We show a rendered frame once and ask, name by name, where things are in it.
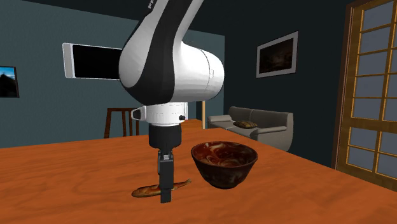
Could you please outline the brown wooden stool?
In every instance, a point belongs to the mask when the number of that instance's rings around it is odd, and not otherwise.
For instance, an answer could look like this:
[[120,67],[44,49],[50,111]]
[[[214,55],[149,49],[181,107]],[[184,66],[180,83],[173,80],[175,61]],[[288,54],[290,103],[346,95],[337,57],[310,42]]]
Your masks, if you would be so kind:
[[104,138],[109,138],[110,130],[111,130],[111,115],[112,112],[121,112],[122,113],[122,127],[123,127],[123,137],[127,136],[127,119],[126,119],[126,113],[128,113],[129,116],[129,134],[130,136],[134,135],[134,132],[132,131],[133,127],[133,121],[132,121],[132,111],[133,108],[108,108],[107,113],[106,113],[106,123],[105,123],[105,129],[104,129]]

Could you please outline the black framed blue wall picture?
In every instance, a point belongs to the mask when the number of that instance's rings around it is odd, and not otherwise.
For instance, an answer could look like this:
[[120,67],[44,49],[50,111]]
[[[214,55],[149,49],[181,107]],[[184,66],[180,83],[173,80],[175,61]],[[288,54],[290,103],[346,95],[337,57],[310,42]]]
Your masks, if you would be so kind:
[[0,66],[0,97],[19,98],[16,67]]

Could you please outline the yellow brown banana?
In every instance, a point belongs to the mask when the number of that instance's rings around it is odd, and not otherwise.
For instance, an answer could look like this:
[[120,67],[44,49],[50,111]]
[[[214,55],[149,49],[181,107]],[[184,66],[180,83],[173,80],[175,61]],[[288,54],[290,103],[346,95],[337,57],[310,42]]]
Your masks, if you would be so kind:
[[[173,184],[173,188],[171,190],[177,190],[183,186],[190,184],[191,179],[187,179],[184,182],[178,182]],[[143,198],[143,197],[153,197],[161,194],[161,189],[159,185],[150,185],[140,187],[132,192],[133,197]]]

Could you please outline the grey sofa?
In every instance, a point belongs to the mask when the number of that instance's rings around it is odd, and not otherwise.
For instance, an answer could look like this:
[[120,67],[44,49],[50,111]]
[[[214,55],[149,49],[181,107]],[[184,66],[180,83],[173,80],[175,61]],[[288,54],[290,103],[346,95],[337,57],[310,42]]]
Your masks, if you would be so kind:
[[293,141],[293,113],[232,106],[227,115],[209,116],[207,126],[222,128],[283,151]]

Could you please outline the dark brown swirl bowl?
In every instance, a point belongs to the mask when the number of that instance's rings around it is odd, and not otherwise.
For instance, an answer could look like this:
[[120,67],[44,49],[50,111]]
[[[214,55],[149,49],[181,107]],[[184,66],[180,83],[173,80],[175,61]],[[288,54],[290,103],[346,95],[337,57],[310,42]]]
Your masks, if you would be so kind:
[[258,159],[254,149],[229,141],[200,143],[192,148],[191,154],[204,180],[220,189],[242,183]]

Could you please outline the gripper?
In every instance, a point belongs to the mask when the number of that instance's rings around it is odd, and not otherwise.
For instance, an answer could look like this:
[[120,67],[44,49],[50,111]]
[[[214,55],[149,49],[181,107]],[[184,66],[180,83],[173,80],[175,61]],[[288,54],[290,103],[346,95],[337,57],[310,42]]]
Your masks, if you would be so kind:
[[[149,124],[149,145],[157,149],[173,149],[181,144],[181,125],[156,126]],[[158,152],[158,175],[160,202],[171,201],[171,191],[174,187],[174,157],[171,152]]]

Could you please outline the white framed wall television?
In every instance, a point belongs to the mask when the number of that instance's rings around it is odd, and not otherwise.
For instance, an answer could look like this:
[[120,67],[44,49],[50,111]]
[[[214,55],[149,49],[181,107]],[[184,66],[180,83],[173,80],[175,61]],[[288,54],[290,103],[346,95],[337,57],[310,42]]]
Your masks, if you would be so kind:
[[121,48],[62,44],[66,78],[119,80]]

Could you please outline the wooden lattice window door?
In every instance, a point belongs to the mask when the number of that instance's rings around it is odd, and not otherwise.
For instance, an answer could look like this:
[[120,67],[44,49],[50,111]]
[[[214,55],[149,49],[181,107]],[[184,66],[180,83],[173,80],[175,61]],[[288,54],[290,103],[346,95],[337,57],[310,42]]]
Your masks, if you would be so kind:
[[397,0],[346,7],[332,167],[397,192]]

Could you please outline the grey framed dark wall picture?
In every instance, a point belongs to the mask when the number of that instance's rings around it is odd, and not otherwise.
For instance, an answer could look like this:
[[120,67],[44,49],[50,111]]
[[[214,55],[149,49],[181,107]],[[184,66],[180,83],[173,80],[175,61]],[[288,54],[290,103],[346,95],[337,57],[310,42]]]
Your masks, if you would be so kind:
[[298,31],[257,46],[256,78],[296,73]]

